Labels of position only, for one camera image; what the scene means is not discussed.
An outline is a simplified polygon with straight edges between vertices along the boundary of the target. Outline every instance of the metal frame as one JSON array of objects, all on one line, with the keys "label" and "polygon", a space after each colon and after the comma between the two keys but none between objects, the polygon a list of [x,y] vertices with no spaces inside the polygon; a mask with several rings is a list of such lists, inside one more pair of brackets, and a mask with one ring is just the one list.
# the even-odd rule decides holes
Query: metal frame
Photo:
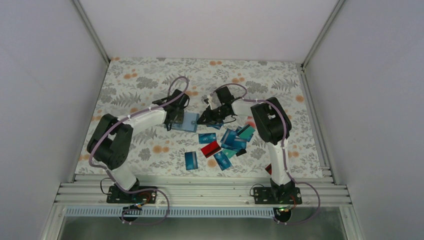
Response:
[{"label": "metal frame", "polygon": [[93,40],[95,46],[97,47],[99,53],[101,54],[103,60],[106,62],[107,65],[109,65],[109,57],[106,53],[105,48],[102,45],[102,42],[100,41],[99,37],[96,34],[96,31],[93,28],[93,25],[91,24],[86,12],[84,11],[83,6],[81,5],[79,0],[71,0],[73,6],[75,7],[75,10],[77,11],[78,15],[81,17],[82,22],[84,23],[85,28],[87,29],[88,33],[91,36],[91,39]]},{"label": "metal frame", "polygon": [[303,95],[306,98],[306,109],[311,119],[311,128],[313,133],[313,138],[315,140],[315,145],[317,146],[316,150],[318,152],[319,162],[321,166],[329,167],[331,170],[331,176],[334,179],[334,184],[340,183],[340,177],[338,175],[336,166],[333,159],[330,157],[328,147],[325,141],[325,134],[321,128],[320,120],[318,117],[318,112],[314,103],[314,99],[311,95],[311,89],[309,88],[308,79],[305,74],[305,69],[301,64],[296,64],[297,73],[299,74],[300,84],[302,85]]},{"label": "metal frame", "polygon": [[343,5],[345,4],[347,0],[338,0],[338,2],[335,4],[333,10],[330,13],[330,16],[328,17],[327,21],[325,22],[324,26],[322,27],[321,31],[318,34],[318,37],[315,39],[315,41],[312,44],[312,47],[310,48],[309,52],[307,53],[305,60],[303,61],[302,67],[306,68],[306,66],[311,61],[312,56],[314,55],[315,51],[317,50],[318,46],[323,41],[324,37],[326,36],[327,32],[329,31],[331,25],[333,24],[336,17],[339,15],[340,10],[342,9]]},{"label": "metal frame", "polygon": [[353,206],[340,207],[341,219],[343,221],[344,230],[346,231],[347,240],[363,240],[364,237],[358,223],[357,215]]}]

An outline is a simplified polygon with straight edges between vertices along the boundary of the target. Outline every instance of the gray leaf print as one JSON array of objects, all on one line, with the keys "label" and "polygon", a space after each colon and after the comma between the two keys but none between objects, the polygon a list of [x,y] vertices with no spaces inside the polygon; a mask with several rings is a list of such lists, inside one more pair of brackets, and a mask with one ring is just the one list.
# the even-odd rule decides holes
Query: gray leaf print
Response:
[{"label": "gray leaf print", "polygon": [[134,61],[131,61],[131,60],[120,60],[119,63],[123,64],[123,65],[130,65],[130,66],[137,64],[137,63],[135,63]]},{"label": "gray leaf print", "polygon": [[254,136],[254,139],[252,141],[252,145],[260,147],[260,148],[265,148],[267,144],[260,137]]},{"label": "gray leaf print", "polygon": [[[176,78],[178,78],[180,75],[178,74],[174,74],[172,73],[171,75],[167,76],[165,80],[162,81],[162,84],[166,84],[166,85],[170,85],[172,83],[172,81],[174,81]],[[172,86],[173,88],[178,88],[180,87],[182,84],[185,84],[186,81],[184,79],[178,80],[174,83],[174,85]]]},{"label": "gray leaf print", "polygon": [[124,72],[124,68],[122,66],[114,64],[109,67],[109,70],[107,70],[107,72],[113,74],[115,78],[117,78]]},{"label": "gray leaf print", "polygon": [[269,69],[255,68],[253,72],[249,73],[250,77],[253,79],[263,79],[266,77],[273,78],[276,76],[275,73],[272,73]]},{"label": "gray leaf print", "polygon": [[215,74],[212,76],[212,78],[215,80],[221,79],[223,81],[226,81],[229,77],[229,73],[222,69],[217,69]]},{"label": "gray leaf print", "polygon": [[184,144],[184,146],[188,147],[188,146],[195,146],[198,145],[199,143],[197,141],[194,141],[193,139],[189,138],[189,139],[181,139],[181,140],[177,140],[176,141],[178,144]]},{"label": "gray leaf print", "polygon": [[149,64],[148,67],[145,67],[144,74],[155,74],[155,73],[169,73],[171,71],[171,68],[166,65],[156,65],[156,64]]},{"label": "gray leaf print", "polygon": [[131,104],[136,104],[141,101],[140,95],[136,92],[135,94],[130,92],[128,94],[122,93],[119,96],[117,96],[111,104],[126,107],[130,106]]},{"label": "gray leaf print", "polygon": [[147,78],[145,76],[138,77],[136,82],[137,82],[137,88],[139,89],[143,89],[143,88],[153,89],[158,87],[157,81],[154,81],[153,79]]},{"label": "gray leaf print", "polygon": [[254,158],[254,159],[258,159],[259,160],[262,157],[262,155],[264,155],[265,153],[266,152],[262,148],[257,147],[255,150],[253,150],[250,153],[250,156],[252,158]]},{"label": "gray leaf print", "polygon": [[290,78],[290,80],[281,80],[281,79],[277,79],[276,81],[274,81],[274,83],[272,84],[271,88],[272,89],[278,89],[284,92],[287,91],[291,91],[293,88],[296,88],[298,86],[298,84]]},{"label": "gray leaf print", "polygon": [[156,128],[153,129],[153,127],[151,127],[150,129],[142,131],[139,134],[133,136],[132,141],[134,141],[134,143],[137,143],[138,145],[141,143],[146,144],[148,140],[154,139],[157,136],[158,135],[156,134]]},{"label": "gray leaf print", "polygon": [[136,145],[134,145],[134,144],[132,144],[132,143],[129,145],[129,150],[130,150],[130,151],[131,151],[131,150],[133,150],[133,149],[135,149],[135,148],[136,148]]},{"label": "gray leaf print", "polygon": [[117,94],[117,90],[112,87],[106,87],[102,88],[100,95],[98,96],[98,99],[100,102],[106,104],[110,103],[112,101],[112,96]]},{"label": "gray leaf print", "polygon": [[247,91],[249,93],[267,93],[268,88],[260,83],[254,81],[247,81],[246,86],[248,86]]},{"label": "gray leaf print", "polygon": [[144,148],[140,151],[140,153],[138,154],[138,157],[140,158],[140,160],[142,161],[147,161],[150,159],[151,155],[150,155],[150,149],[148,148]]}]

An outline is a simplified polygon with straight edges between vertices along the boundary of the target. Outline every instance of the wire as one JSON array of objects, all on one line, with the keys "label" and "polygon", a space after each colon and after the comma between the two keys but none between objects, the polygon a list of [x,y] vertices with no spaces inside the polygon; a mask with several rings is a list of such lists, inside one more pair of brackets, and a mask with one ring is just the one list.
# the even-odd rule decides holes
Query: wire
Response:
[{"label": "wire", "polygon": [[108,195],[109,196],[109,194],[108,193],[105,193],[104,191],[103,191],[103,187],[102,187],[102,182],[103,182],[103,180],[105,180],[105,179],[111,179],[110,177],[105,177],[105,178],[103,178],[102,180],[100,180],[100,189],[101,189],[101,192],[104,194],[104,195]]},{"label": "wire", "polygon": [[[146,191],[157,191],[157,192],[159,192],[159,193],[161,193],[164,197],[165,197],[165,199],[166,199],[166,213],[165,213],[165,216],[163,216],[163,218],[162,219],[160,219],[159,221],[157,221],[157,222],[153,222],[153,223],[132,223],[132,224],[135,224],[135,225],[144,225],[144,226],[151,226],[151,225],[157,225],[157,224],[160,224],[160,223],[162,223],[167,217],[168,217],[168,215],[169,215],[169,213],[170,213],[170,200],[168,199],[168,196],[163,192],[163,191],[161,191],[161,190],[159,190],[159,189],[156,189],[156,188],[144,188],[144,189],[140,189],[140,190],[136,190],[136,191],[128,191],[128,190],[126,190],[126,189],[124,189],[120,184],[119,184],[119,182],[117,182],[116,181],[116,179],[114,178],[114,176],[111,174],[111,172],[110,172],[110,170],[108,169],[108,167],[106,167],[106,166],[103,166],[102,164],[94,164],[93,163],[93,156],[94,156],[94,154],[95,154],[95,152],[97,151],[97,149],[99,148],[99,146],[100,146],[100,144],[108,137],[108,135],[117,127],[117,126],[119,126],[121,123],[123,123],[123,122],[125,122],[126,120],[128,120],[129,118],[133,118],[133,117],[135,117],[135,116],[138,116],[138,115],[140,115],[140,114],[142,114],[142,113],[145,113],[145,112],[147,112],[147,111],[152,111],[152,110],[156,110],[156,109],[159,109],[159,108],[163,108],[163,107],[165,107],[165,106],[168,106],[169,104],[171,104],[171,103],[173,103],[173,102],[175,102],[177,99],[179,99],[181,96],[183,96],[183,94],[187,91],[187,89],[189,88],[189,82],[190,82],[190,80],[187,78],[187,77],[185,77],[185,76],[179,76],[179,77],[177,77],[177,78],[175,78],[172,82],[171,82],[171,84],[170,84],[170,86],[169,86],[169,89],[168,89],[168,93],[171,91],[171,87],[174,85],[174,83],[177,81],[177,80],[179,80],[179,79],[184,79],[185,80],[185,82],[186,82],[186,85],[185,85],[185,88],[184,88],[184,90],[180,93],[180,94],[178,94],[178,96],[176,96],[175,98],[173,98],[172,100],[170,100],[170,101],[167,101],[167,102],[165,102],[164,104],[162,104],[162,105],[159,105],[159,106],[154,106],[154,107],[151,107],[150,109],[149,108],[146,108],[146,109],[143,109],[143,110],[140,110],[140,111],[136,111],[136,112],[134,112],[134,113],[132,113],[132,114],[130,114],[129,116],[126,116],[126,117],[124,117],[124,118],[122,118],[121,120],[119,120],[117,123],[115,123],[114,125],[112,125],[104,134],[103,134],[103,136],[101,136],[101,138],[98,140],[98,142],[96,143],[96,145],[93,147],[93,149],[92,149],[92,151],[91,151],[91,153],[90,153],[90,157],[88,158],[88,164],[91,166],[91,167],[94,167],[94,168],[101,168],[101,169],[103,169],[103,170],[105,170],[106,171],[106,174],[109,176],[109,178],[112,180],[112,182],[122,191],[122,192],[124,192],[124,193],[127,193],[127,194],[138,194],[138,193],[142,193],[142,192],[146,192]],[[122,222],[123,223],[130,223],[129,221],[125,221],[124,220],[124,214],[126,213],[126,211],[124,211],[123,213],[122,213]]]},{"label": "wire", "polygon": [[236,119],[235,117],[233,117],[233,115],[231,115],[231,117],[232,117],[232,119],[234,119],[234,120],[232,120],[232,121],[227,121],[227,122],[223,122],[222,124],[230,124],[230,123],[234,123],[235,121],[237,121],[237,119]]},{"label": "wire", "polygon": [[254,186],[257,186],[257,185],[262,186],[263,188],[265,188],[265,186],[264,186],[264,185],[259,184],[259,183],[256,183],[256,184],[255,184],[255,185],[253,185],[253,186],[250,188],[250,190],[249,190],[249,195],[250,195],[251,197],[254,197],[254,195],[252,194],[252,189],[253,189],[253,187],[254,187]]},{"label": "wire", "polygon": [[148,192],[142,192],[139,194],[139,196],[146,196],[145,204],[148,204],[150,202],[151,195]]},{"label": "wire", "polygon": [[291,209],[291,210],[293,210],[293,209],[295,209],[295,208],[296,208],[296,206],[297,206],[298,204],[296,203],[296,198],[295,198],[294,196],[290,195],[290,198],[291,198],[291,199],[293,199],[293,208]]}]

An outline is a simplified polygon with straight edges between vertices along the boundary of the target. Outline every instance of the floral tablecloth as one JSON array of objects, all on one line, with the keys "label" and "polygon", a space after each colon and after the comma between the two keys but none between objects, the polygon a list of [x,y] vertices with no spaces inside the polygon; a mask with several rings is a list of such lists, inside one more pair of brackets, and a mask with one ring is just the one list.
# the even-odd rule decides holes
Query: floral tablecloth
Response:
[{"label": "floral tablecloth", "polygon": [[[84,142],[77,174],[104,174],[89,166],[87,143],[100,118],[107,113],[128,115],[152,105],[152,101],[166,97],[169,84],[178,76],[190,79],[187,112],[201,114],[206,108],[203,99],[225,83],[239,83],[247,87],[247,98],[277,97],[292,123],[289,138],[290,171],[298,178],[322,178],[305,98],[295,63],[241,60],[210,60],[188,58],[115,57],[104,80],[99,99]],[[176,83],[184,88],[184,81]],[[231,86],[234,96],[243,91]],[[216,133],[220,140],[227,128],[254,125],[252,118],[237,116],[233,123],[220,130],[199,125],[197,133],[171,130],[157,125],[133,136],[127,162],[135,174],[155,176],[200,177],[269,177],[265,167],[270,164],[268,149],[257,131],[247,144],[247,153],[230,159],[232,167],[222,171],[214,157],[205,158],[200,148],[198,133]],[[197,152],[198,169],[186,170],[185,152]]]}]

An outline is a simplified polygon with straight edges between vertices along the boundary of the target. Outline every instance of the purple cable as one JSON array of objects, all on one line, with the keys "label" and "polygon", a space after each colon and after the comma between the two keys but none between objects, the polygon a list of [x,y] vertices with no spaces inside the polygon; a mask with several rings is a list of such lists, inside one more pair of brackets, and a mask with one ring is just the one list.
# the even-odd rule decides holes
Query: purple cable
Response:
[{"label": "purple cable", "polygon": [[[275,110],[275,112],[278,114],[279,118],[281,119],[281,122],[282,122],[282,125],[283,125],[283,129],[286,129],[286,121],[284,121],[283,114],[281,113],[281,111],[274,104],[272,104],[271,102],[269,102],[267,100],[251,100],[251,99],[245,99],[244,97],[246,96],[246,94],[248,94],[248,90],[243,85],[240,85],[240,84],[237,84],[237,83],[227,83],[227,84],[224,84],[224,85],[218,87],[216,90],[218,90],[218,89],[220,89],[222,87],[228,86],[228,85],[236,85],[236,86],[242,87],[244,89],[245,93],[241,96],[241,98],[245,102],[248,102],[248,103],[267,103],[267,104],[269,104]],[[292,177],[292,175],[290,174],[290,172],[289,172],[289,170],[287,168],[286,150],[284,149],[284,139],[286,139],[286,135],[287,135],[287,132],[284,131],[284,134],[283,134],[282,140],[281,140],[281,148],[282,148],[282,157],[283,157],[283,163],[284,163],[284,170],[287,173],[287,176],[295,184],[305,184],[305,185],[308,185],[315,192],[316,197],[318,198],[318,207],[316,208],[316,211],[309,218],[307,218],[305,220],[302,220],[302,221],[298,221],[298,222],[293,222],[293,223],[287,223],[287,222],[285,222],[284,223],[284,225],[289,225],[289,226],[291,225],[292,226],[292,225],[304,224],[306,222],[309,222],[313,218],[315,218],[315,216],[320,212],[321,198],[320,198],[320,195],[318,194],[317,189],[314,186],[312,186],[310,183],[305,182],[305,181],[296,181]],[[280,224],[280,221],[278,221],[275,217],[273,217],[273,219],[278,224]]]},{"label": "purple cable", "polygon": [[[156,109],[159,109],[159,108],[163,108],[163,107],[165,107],[165,106],[167,106],[167,105],[169,105],[169,104],[171,104],[171,103],[173,103],[173,102],[175,102],[177,99],[179,99],[186,91],[187,91],[187,89],[189,88],[189,79],[187,78],[187,77],[185,77],[185,76],[179,76],[179,77],[177,77],[177,78],[175,78],[172,82],[171,82],[171,84],[169,85],[169,90],[168,90],[168,92],[170,92],[171,91],[171,88],[172,88],[172,86],[174,85],[174,83],[177,81],[177,80],[179,80],[179,79],[184,79],[185,80],[185,82],[187,83],[186,84],[186,86],[185,86],[185,88],[184,88],[184,90],[178,95],[178,96],[176,96],[175,98],[173,98],[172,100],[170,100],[170,101],[167,101],[166,103],[164,103],[164,104],[162,104],[162,105],[159,105],[159,106],[154,106],[154,107],[152,107],[151,109],[148,109],[148,108],[146,108],[146,109],[143,109],[143,110],[140,110],[140,111],[137,111],[137,112],[134,112],[133,114],[130,114],[129,115],[129,117],[128,116],[126,116],[126,117],[124,117],[123,119],[121,119],[121,120],[119,120],[117,123],[115,123],[114,125],[112,125],[104,134],[103,134],[103,136],[101,136],[101,138],[98,140],[98,143],[94,146],[94,148],[92,149],[92,151],[91,151],[91,154],[90,154],[90,157],[89,157],[89,159],[88,159],[88,164],[90,165],[90,166],[92,166],[92,167],[94,167],[94,168],[101,168],[101,169],[103,169],[103,170],[105,170],[106,171],[106,174],[109,176],[109,178],[113,181],[113,183],[115,183],[115,185],[121,190],[121,191],[123,191],[124,193],[127,193],[127,194],[137,194],[137,193],[142,193],[142,192],[146,192],[146,191],[158,191],[159,193],[161,193],[164,197],[165,197],[165,199],[166,199],[166,204],[167,204],[167,209],[166,209],[166,214],[165,214],[165,216],[163,216],[163,218],[161,219],[161,220],[159,220],[159,221],[157,221],[157,222],[153,222],[153,223],[134,223],[134,225],[144,225],[144,226],[151,226],[151,225],[157,225],[157,224],[160,224],[161,222],[163,222],[166,218],[167,218],[167,216],[169,215],[169,212],[170,212],[170,200],[168,199],[168,197],[167,197],[167,195],[163,192],[163,191],[161,191],[161,190],[159,190],[159,189],[156,189],[156,188],[145,188],[145,189],[140,189],[140,190],[136,190],[136,191],[128,191],[128,190],[125,190],[124,188],[122,188],[122,186],[121,185],[119,185],[119,183],[116,181],[116,179],[112,176],[112,174],[109,172],[109,169],[106,167],[106,166],[103,166],[103,165],[100,165],[100,164],[94,164],[93,163],[93,156],[94,156],[94,153],[97,151],[97,149],[99,148],[99,146],[100,146],[100,144],[108,137],[108,135],[117,127],[117,126],[119,126],[121,123],[123,123],[123,122],[125,122],[126,120],[128,120],[129,118],[133,118],[133,117],[135,117],[135,116],[137,116],[137,115],[140,115],[140,114],[142,114],[142,113],[145,113],[145,112],[147,112],[147,111],[151,111],[151,110],[156,110]],[[123,217],[124,217],[124,214],[125,214],[126,212],[124,211],[123,213],[122,213],[122,221],[124,222],[124,223],[130,223],[129,221],[125,221],[124,219],[123,219]]]}]

